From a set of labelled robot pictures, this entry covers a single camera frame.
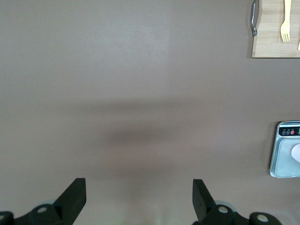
fork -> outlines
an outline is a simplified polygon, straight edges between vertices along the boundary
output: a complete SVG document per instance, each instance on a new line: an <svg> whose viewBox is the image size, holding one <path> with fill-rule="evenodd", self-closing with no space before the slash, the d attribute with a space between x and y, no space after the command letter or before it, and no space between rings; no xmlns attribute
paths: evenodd
<svg viewBox="0 0 300 225"><path fill-rule="evenodd" d="M292 0L285 0L285 21L280 27L281 37L283 42L290 41L290 14Z"/></svg>

wooden cutting board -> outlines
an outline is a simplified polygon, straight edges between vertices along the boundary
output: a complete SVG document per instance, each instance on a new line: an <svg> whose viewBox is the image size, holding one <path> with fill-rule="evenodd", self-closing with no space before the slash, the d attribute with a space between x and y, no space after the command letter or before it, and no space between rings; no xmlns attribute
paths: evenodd
<svg viewBox="0 0 300 225"><path fill-rule="evenodd" d="M284 16L284 0L259 0L253 58L300 58L300 0L292 0L289 42L283 42L280 35Z"/></svg>

digital scale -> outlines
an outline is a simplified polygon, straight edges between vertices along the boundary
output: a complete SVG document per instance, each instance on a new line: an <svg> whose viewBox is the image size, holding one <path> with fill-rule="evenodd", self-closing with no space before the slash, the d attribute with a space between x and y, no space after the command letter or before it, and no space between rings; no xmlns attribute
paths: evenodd
<svg viewBox="0 0 300 225"><path fill-rule="evenodd" d="M300 121L278 124L270 174L277 178L300 177Z"/></svg>

